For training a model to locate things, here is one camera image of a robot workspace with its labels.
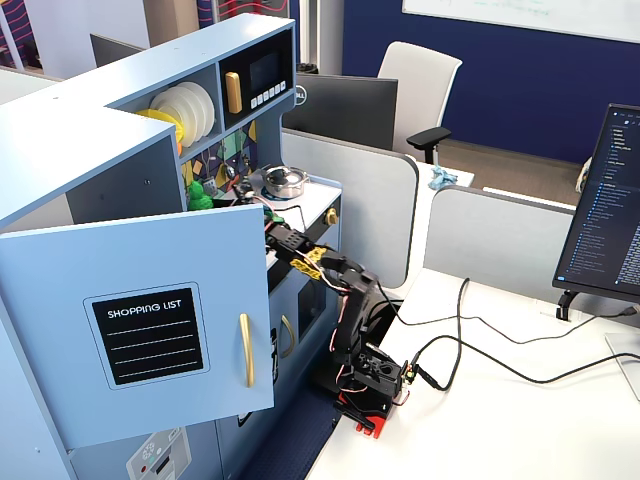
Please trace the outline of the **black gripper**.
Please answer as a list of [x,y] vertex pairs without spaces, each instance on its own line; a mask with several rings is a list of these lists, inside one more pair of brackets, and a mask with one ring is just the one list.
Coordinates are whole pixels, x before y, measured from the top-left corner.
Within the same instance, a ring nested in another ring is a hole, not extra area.
[[[213,200],[214,207],[233,207],[252,205],[258,202],[255,198],[219,198]],[[306,236],[284,224],[271,224],[265,231],[266,245],[276,252],[278,259],[293,259],[298,251],[306,245]]]

